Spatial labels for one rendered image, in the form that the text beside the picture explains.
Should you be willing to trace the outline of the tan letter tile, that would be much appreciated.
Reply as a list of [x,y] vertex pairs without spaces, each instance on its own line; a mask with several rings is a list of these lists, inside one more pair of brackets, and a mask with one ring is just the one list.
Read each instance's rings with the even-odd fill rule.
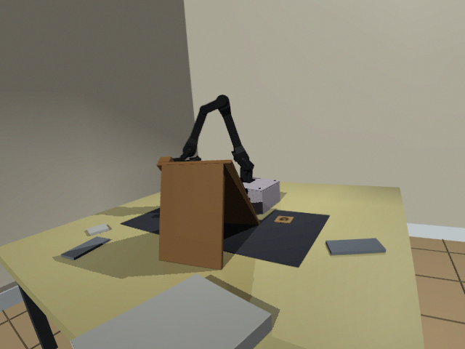
[[286,216],[278,216],[274,222],[282,222],[282,223],[289,223],[291,224],[294,217],[286,217]]

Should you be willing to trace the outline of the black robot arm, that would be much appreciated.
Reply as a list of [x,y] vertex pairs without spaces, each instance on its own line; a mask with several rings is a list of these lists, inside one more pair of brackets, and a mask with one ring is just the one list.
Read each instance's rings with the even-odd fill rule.
[[[183,148],[183,154],[180,156],[181,158],[173,158],[173,160],[174,161],[201,161],[201,158],[198,157],[198,155],[196,157],[192,157],[192,156],[195,155],[197,144],[198,144],[198,136],[201,132],[203,123],[205,121],[206,114],[216,109],[218,109],[219,112],[221,113],[225,121],[227,131],[229,132],[230,139],[232,141],[233,149],[234,149],[234,151],[231,151],[231,153],[233,154],[234,161],[237,162],[241,166],[240,178],[243,178],[242,182],[251,183],[255,181],[255,179],[253,179],[254,164],[249,161],[248,154],[241,144],[237,129],[235,127],[233,118],[231,116],[230,101],[228,97],[225,95],[219,95],[216,98],[216,100],[210,102],[207,105],[203,105],[200,107],[200,111],[199,111],[197,120],[195,122],[193,132]],[[192,157],[192,158],[189,158],[189,160],[185,160],[187,157]]]

